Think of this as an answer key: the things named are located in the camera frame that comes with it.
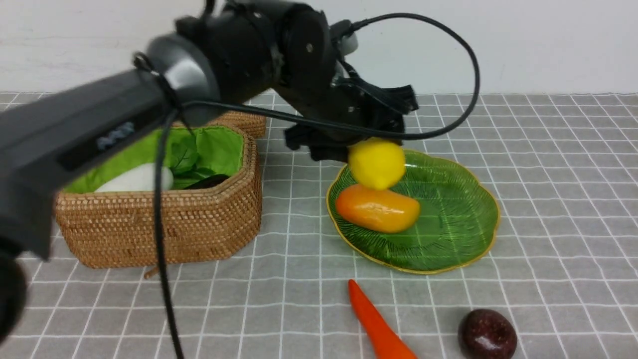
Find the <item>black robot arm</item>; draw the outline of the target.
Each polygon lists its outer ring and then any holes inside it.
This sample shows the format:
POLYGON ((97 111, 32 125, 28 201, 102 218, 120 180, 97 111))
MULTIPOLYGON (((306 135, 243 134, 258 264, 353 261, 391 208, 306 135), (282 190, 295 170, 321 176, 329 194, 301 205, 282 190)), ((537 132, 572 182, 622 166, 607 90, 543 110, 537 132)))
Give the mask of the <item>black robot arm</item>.
POLYGON ((344 57, 368 20, 328 24, 292 0, 229 0, 185 16, 134 55, 134 68, 1 114, 1 339, 16 327, 27 282, 17 257, 50 256, 54 196, 155 129, 191 126, 273 89, 300 114, 286 139, 315 161, 345 161, 368 137, 405 139, 403 116, 418 108, 412 86, 380 88, 344 57))

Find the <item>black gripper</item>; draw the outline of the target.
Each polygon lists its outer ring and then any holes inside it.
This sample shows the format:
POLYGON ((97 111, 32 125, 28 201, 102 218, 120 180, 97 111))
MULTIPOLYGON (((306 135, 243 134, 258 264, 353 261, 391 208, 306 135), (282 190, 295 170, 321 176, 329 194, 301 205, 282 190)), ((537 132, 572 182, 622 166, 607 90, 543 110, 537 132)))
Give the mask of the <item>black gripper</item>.
MULTIPOLYGON (((380 88, 380 91, 382 95, 389 95, 392 100, 401 100, 406 105, 406 111, 392 111, 362 89, 349 86, 284 88, 284 99, 306 118, 394 133, 405 132, 403 117, 419 108, 412 86, 380 88)), ((296 124, 286 129, 284 137, 286 146, 292 151, 305 146, 312 161, 337 162, 347 162, 349 146, 369 138, 367 135, 320 129, 305 124, 296 124)))

